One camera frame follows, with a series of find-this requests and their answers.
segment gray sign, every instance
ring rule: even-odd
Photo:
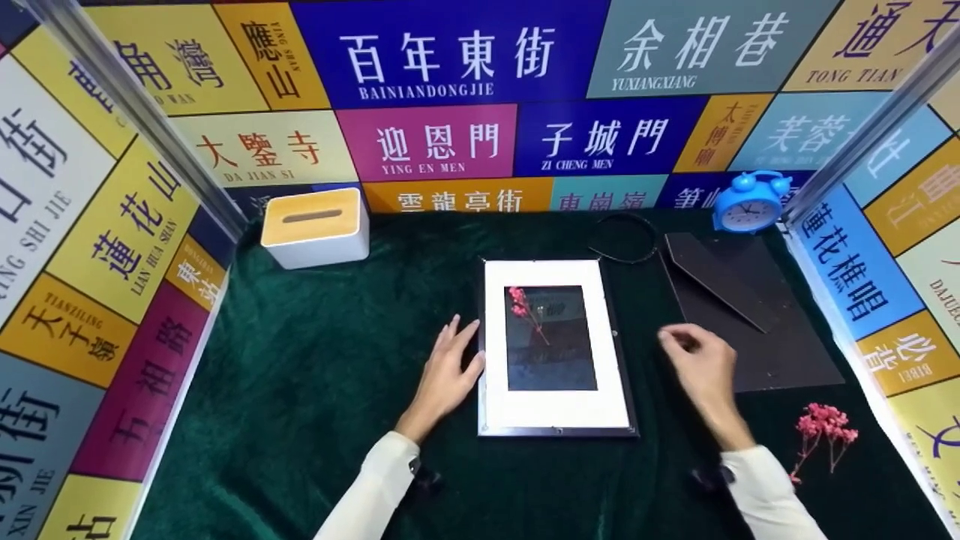
[[[36,538],[104,391],[0,353],[0,536]]]
[[[772,92],[837,0],[612,0],[587,97]]]

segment hand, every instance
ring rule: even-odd
[[[396,423],[395,431],[419,444],[441,418],[463,402],[483,372],[484,353],[477,353],[466,371],[460,370],[464,349],[480,327],[476,320],[457,332],[460,315],[440,330],[423,366],[417,395]]]
[[[660,344],[686,391],[724,451],[756,446],[733,400],[736,351],[715,333],[697,325],[660,329]]]

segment pink sign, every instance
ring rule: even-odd
[[[362,182],[514,174],[516,105],[338,110]]]
[[[170,418],[206,311],[162,282],[87,430],[71,473],[142,481]]]

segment white sleeve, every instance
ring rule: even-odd
[[[367,454],[360,474],[333,507],[314,540],[379,540],[414,479],[420,448],[390,431]]]
[[[793,492],[793,482],[765,447],[722,452],[728,487],[756,540],[827,540]]]

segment pink dried flower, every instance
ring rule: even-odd
[[[804,438],[801,450],[798,452],[800,459],[794,465],[793,472],[790,473],[790,480],[798,484],[801,483],[797,477],[801,465],[813,454],[823,435],[827,437],[829,444],[831,474],[833,474],[833,470],[836,469],[847,448],[859,436],[859,431],[843,428],[850,419],[846,412],[841,412],[833,405],[809,404],[804,410],[806,414],[800,417],[796,426],[797,431]],[[837,443],[840,443],[839,451],[834,447]]]
[[[510,297],[514,304],[510,311],[512,311],[517,317],[528,318],[530,320],[530,324],[534,326],[534,330],[536,330],[540,337],[543,338],[543,343],[550,345],[550,342],[547,341],[546,336],[543,335],[543,326],[531,312],[530,305],[527,303],[527,295],[523,292],[523,289],[520,287],[510,287],[507,289],[507,292],[510,293]]]

